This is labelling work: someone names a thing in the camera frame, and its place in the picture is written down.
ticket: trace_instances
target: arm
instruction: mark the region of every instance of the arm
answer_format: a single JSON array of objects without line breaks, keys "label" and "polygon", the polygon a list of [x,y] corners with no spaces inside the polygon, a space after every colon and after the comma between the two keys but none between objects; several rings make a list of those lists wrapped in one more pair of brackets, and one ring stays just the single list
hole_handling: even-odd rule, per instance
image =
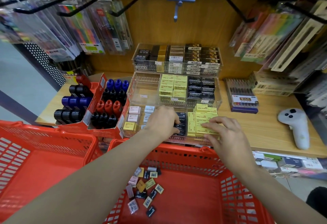
[{"label": "arm", "polygon": [[174,109],[159,107],[132,138],[60,181],[4,223],[102,223],[143,159],[179,132],[174,122],[180,123]]},{"label": "arm", "polygon": [[264,168],[257,166],[237,120],[215,117],[202,126],[220,134],[220,140],[212,135],[205,137],[211,141],[226,167],[262,202],[278,224],[327,223],[325,217],[278,183]]}]

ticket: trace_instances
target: red shopping basket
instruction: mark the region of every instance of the red shopping basket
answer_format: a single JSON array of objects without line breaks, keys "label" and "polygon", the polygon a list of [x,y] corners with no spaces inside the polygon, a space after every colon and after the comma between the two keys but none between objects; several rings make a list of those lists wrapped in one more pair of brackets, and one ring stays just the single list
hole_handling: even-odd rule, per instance
[{"label": "red shopping basket", "polygon": [[89,134],[0,121],[0,223],[102,155]]},{"label": "red shopping basket", "polygon": [[[108,150],[123,141],[113,139]],[[105,223],[274,223],[261,202],[208,147],[160,144],[140,166],[161,168],[154,180],[164,191],[151,202],[156,212],[148,218],[144,199],[136,198],[139,210],[130,214],[124,190]]]}]

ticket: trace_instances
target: white controller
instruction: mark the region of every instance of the white controller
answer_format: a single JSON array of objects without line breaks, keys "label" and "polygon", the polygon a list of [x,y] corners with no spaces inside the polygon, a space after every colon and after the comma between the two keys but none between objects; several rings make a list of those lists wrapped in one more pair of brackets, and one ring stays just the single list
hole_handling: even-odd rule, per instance
[{"label": "white controller", "polygon": [[277,119],[281,123],[289,125],[293,130],[296,146],[301,150],[310,147],[308,120],[305,112],[298,108],[288,108],[278,114]]}]

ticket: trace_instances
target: hand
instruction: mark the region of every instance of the hand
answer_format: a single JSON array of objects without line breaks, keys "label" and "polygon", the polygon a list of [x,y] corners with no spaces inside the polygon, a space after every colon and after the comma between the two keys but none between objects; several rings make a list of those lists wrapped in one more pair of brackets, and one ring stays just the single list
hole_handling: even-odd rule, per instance
[{"label": "hand", "polygon": [[220,134],[219,140],[210,134],[205,134],[204,137],[211,141],[221,161],[235,176],[239,177],[258,167],[247,137],[236,119],[217,116],[208,123],[203,123],[202,127]]},{"label": "hand", "polygon": [[163,142],[173,134],[180,132],[178,128],[174,127],[174,123],[180,123],[174,108],[160,106],[150,115],[144,129],[150,131],[160,142]]}]

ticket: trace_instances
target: wooden back panel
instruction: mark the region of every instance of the wooden back panel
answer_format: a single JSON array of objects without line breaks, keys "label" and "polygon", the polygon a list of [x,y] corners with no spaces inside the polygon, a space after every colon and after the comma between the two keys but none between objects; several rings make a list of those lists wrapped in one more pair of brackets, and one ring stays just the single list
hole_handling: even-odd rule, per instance
[{"label": "wooden back panel", "polygon": [[[131,0],[122,0],[126,5]],[[232,0],[246,12],[256,0]],[[125,56],[91,55],[91,62],[97,71],[133,72],[131,62],[138,43],[149,44],[186,44],[201,43],[218,46],[221,51],[223,67],[219,75],[245,78],[261,65],[241,62],[234,57],[228,43],[241,23],[240,17],[226,0],[196,0],[183,3],[178,10],[178,21],[174,22],[175,2],[167,0],[139,0],[126,16],[134,47]]]}]

